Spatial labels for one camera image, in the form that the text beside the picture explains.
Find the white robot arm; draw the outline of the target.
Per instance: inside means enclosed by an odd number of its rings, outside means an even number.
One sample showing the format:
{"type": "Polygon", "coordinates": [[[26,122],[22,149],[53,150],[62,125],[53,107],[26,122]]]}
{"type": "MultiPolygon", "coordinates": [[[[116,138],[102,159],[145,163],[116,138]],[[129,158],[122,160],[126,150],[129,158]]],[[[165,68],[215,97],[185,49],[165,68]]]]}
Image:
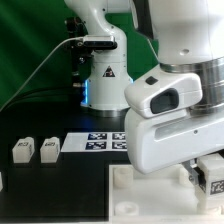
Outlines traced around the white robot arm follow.
{"type": "Polygon", "coordinates": [[[150,173],[224,149],[224,0],[64,0],[93,48],[88,105],[126,110],[128,156],[150,173]],[[108,13],[129,11],[157,40],[158,65],[127,74],[126,37],[108,13]]]}

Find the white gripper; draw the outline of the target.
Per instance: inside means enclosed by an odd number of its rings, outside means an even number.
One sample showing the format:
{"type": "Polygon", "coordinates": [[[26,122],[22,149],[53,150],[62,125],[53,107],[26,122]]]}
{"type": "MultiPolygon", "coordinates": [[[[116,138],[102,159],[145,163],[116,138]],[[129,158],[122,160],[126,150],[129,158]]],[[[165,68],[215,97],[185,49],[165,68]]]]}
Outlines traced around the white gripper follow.
{"type": "Polygon", "coordinates": [[[183,162],[189,181],[201,184],[203,172],[193,158],[224,149],[224,112],[191,116],[178,111],[145,119],[130,109],[125,132],[136,170],[148,174],[183,162]]]}

